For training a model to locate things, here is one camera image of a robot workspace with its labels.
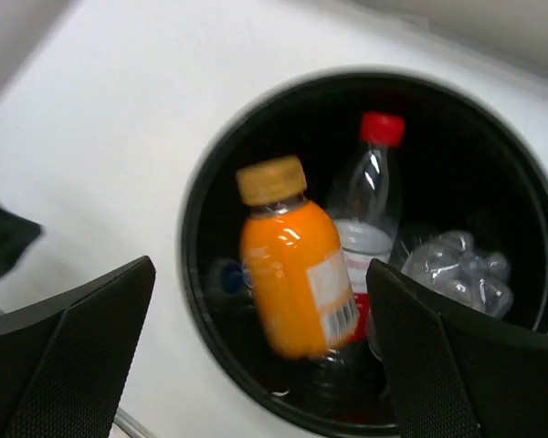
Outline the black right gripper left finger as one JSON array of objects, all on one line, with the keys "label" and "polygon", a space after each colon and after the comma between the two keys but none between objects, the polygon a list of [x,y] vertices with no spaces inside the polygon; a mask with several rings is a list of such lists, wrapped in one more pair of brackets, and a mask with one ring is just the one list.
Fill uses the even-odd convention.
[{"label": "black right gripper left finger", "polygon": [[0,437],[110,434],[155,277],[142,256],[0,315]]}]

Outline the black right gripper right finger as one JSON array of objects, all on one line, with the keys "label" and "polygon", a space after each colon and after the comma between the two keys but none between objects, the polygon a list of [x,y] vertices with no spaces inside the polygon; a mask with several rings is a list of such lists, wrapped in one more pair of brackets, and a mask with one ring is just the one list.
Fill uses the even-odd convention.
[{"label": "black right gripper right finger", "polygon": [[548,335],[513,326],[373,260],[377,344],[403,437],[548,437]]}]

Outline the clear unlabelled plastic bottle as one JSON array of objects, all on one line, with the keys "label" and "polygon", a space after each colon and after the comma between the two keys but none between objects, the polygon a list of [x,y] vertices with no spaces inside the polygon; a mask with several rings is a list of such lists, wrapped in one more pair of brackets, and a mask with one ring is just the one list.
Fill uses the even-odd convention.
[{"label": "clear unlabelled plastic bottle", "polygon": [[415,247],[401,272],[418,284],[493,318],[511,309],[511,264],[500,252],[485,252],[468,231],[451,230]]}]

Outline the orange juice bottle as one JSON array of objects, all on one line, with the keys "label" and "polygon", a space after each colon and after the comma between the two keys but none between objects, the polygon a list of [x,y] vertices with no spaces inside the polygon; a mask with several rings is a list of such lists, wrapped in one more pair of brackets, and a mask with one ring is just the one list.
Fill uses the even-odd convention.
[{"label": "orange juice bottle", "polygon": [[333,220],[306,194],[296,156],[236,173],[249,207],[239,251],[269,345],[283,358],[318,358],[344,346],[359,312]]}]

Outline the red label water bottle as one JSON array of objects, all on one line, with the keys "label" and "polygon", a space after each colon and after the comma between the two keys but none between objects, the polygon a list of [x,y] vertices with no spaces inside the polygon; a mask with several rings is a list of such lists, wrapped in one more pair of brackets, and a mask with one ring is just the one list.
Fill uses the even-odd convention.
[{"label": "red label water bottle", "polygon": [[340,236],[359,312],[352,342],[365,337],[368,266],[374,258],[389,261],[400,225],[402,183],[395,153],[405,129],[400,116],[366,111],[357,153],[335,178],[325,205]]}]

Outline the clear Pepsi bottle black cap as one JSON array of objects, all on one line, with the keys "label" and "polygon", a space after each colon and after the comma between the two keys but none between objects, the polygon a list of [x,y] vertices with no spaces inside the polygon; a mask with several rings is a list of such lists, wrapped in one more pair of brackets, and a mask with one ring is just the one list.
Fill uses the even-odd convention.
[{"label": "clear Pepsi bottle black cap", "polygon": [[232,258],[217,258],[205,277],[205,296],[211,308],[253,308],[248,275]]}]

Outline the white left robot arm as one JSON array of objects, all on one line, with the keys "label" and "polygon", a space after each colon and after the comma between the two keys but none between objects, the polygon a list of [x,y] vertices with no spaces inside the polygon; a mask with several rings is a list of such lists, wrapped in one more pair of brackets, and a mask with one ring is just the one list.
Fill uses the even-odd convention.
[{"label": "white left robot arm", "polygon": [[26,250],[43,234],[43,227],[6,210],[0,204],[0,279],[16,268]]}]

